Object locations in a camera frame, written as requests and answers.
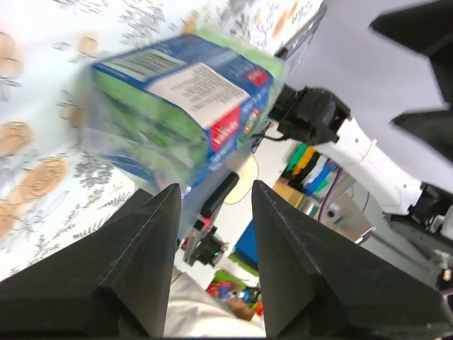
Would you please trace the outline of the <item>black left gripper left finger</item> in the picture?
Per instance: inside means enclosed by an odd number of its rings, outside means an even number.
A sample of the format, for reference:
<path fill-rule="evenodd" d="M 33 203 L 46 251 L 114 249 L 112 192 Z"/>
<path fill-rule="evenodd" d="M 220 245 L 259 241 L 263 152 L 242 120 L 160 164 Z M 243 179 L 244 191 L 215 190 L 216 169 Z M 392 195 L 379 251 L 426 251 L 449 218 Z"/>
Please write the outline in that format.
<path fill-rule="evenodd" d="M 100 229 L 1 282 L 3 337 L 161 337 L 180 188 L 138 191 Z"/>

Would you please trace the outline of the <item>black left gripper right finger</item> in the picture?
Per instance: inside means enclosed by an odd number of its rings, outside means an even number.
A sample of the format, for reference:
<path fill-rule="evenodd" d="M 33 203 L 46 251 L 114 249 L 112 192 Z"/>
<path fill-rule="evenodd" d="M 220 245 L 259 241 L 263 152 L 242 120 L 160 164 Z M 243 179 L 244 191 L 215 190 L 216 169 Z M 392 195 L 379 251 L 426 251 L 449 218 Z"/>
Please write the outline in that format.
<path fill-rule="evenodd" d="M 305 215 L 262 181 L 253 224 L 269 337 L 444 337 L 452 311 L 430 286 Z"/>

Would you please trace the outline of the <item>blue green sponge pack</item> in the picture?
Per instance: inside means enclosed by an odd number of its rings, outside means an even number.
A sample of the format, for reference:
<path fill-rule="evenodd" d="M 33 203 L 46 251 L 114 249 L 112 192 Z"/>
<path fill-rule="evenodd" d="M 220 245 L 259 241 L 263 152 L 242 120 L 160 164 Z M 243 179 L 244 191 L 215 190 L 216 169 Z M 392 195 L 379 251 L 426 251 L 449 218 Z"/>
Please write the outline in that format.
<path fill-rule="evenodd" d="M 89 152 L 151 184 L 198 185 L 258 129 L 285 63 L 213 30 L 182 34 L 87 70 Z"/>

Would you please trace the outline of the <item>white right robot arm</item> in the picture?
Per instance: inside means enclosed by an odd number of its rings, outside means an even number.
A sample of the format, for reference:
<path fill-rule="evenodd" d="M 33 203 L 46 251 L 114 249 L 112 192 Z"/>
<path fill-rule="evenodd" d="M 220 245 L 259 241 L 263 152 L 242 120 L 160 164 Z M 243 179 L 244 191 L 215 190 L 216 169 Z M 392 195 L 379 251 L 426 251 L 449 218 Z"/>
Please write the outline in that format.
<path fill-rule="evenodd" d="M 452 2 L 329 1 L 270 117 L 335 161 L 391 224 L 452 209 Z"/>

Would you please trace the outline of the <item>person in white shirt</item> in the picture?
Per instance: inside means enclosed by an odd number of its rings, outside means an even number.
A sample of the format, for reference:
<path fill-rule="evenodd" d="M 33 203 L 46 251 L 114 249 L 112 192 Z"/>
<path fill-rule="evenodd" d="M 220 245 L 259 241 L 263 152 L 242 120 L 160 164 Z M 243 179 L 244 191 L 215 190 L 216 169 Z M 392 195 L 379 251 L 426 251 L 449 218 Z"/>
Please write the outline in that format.
<path fill-rule="evenodd" d="M 265 338 L 265 323 L 244 301 L 213 297 L 187 273 L 173 268 L 165 337 Z"/>

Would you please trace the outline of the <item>floral patterned table mat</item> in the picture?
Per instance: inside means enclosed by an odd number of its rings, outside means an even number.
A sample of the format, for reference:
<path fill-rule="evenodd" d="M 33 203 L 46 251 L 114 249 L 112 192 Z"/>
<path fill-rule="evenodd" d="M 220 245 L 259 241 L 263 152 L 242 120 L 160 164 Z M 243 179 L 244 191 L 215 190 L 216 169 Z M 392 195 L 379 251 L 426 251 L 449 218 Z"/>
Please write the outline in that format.
<path fill-rule="evenodd" d="M 97 230 L 134 192 L 80 148 L 87 64 L 201 26 L 277 52 L 320 1 L 2 1 L 1 277 Z"/>

